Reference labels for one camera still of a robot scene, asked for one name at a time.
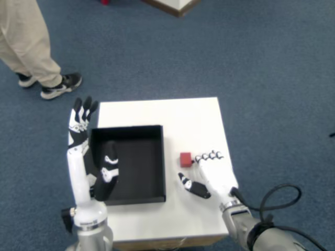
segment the black cable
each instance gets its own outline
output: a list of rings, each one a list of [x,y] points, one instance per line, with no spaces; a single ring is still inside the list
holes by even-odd
[[[271,206],[271,207],[266,207],[265,204],[266,204],[266,201],[269,199],[269,197],[274,194],[275,192],[279,191],[280,189],[282,188],[285,188],[285,187],[292,187],[294,189],[296,189],[298,191],[298,195],[297,197],[292,200],[291,202],[289,203],[286,203],[286,204],[282,204],[282,205],[277,205],[277,206]],[[254,211],[257,211],[260,213],[260,218],[261,218],[261,222],[272,222],[272,218],[273,216],[271,214],[269,214],[266,219],[264,219],[264,216],[263,216],[263,213],[265,211],[272,211],[272,210],[277,210],[277,209],[283,209],[283,208],[287,208],[287,207],[290,207],[292,205],[294,205],[295,203],[297,203],[303,192],[302,190],[298,187],[298,186],[295,186],[295,185],[292,185],[292,184],[281,184],[281,185],[278,185],[274,188],[272,188],[269,192],[266,193],[266,195],[263,197],[262,199],[262,202],[261,202],[261,205],[259,208],[255,208],[255,207],[251,207],[250,205],[248,205],[245,201],[245,199],[243,198],[242,194],[240,193],[240,191],[233,187],[230,191],[230,193],[235,196],[236,198],[238,198],[242,204],[244,204],[246,207],[248,207],[249,209],[251,210],[254,210]],[[322,251],[327,251],[324,247],[322,247],[322,245],[320,243],[318,243],[314,238],[312,238],[311,236],[309,236],[308,234],[305,234],[304,232],[300,231],[299,229],[295,229],[293,227],[289,227],[289,226],[275,226],[276,228],[278,229],[281,229],[281,230],[284,230],[284,231],[290,231],[290,232],[294,232],[296,234],[299,234],[301,235],[302,237],[308,239],[310,242],[312,242],[315,246],[317,246],[320,250]]]

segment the black box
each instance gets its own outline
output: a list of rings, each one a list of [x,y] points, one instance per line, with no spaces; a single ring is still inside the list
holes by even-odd
[[[86,172],[96,176],[101,147],[116,143],[119,177],[107,205],[165,202],[163,127],[98,128],[91,130],[90,148],[94,165]]]

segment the leg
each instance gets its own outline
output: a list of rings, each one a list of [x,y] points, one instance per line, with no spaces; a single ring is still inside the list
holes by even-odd
[[[60,67],[51,58],[49,33],[36,0],[0,0],[0,30],[41,85],[55,87],[61,83]]]
[[[17,57],[15,52],[9,47],[4,35],[0,30],[0,59],[16,73],[23,74],[25,76],[31,76],[31,73],[22,64],[21,60]]]

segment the sneaker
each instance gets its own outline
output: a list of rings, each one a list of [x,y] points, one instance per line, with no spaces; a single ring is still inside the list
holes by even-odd
[[[53,88],[42,87],[41,97],[44,99],[53,99],[63,93],[70,93],[80,86],[82,82],[82,76],[79,73],[73,73],[69,75],[63,75],[62,82]]]
[[[18,75],[19,77],[19,86],[23,88],[28,88],[37,82],[37,79],[34,78],[34,76],[27,77],[26,75],[23,75],[21,73],[16,73],[16,75]]]

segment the red cube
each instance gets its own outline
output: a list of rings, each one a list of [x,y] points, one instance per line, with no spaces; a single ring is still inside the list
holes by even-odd
[[[181,167],[192,166],[191,153],[180,153],[180,166]]]

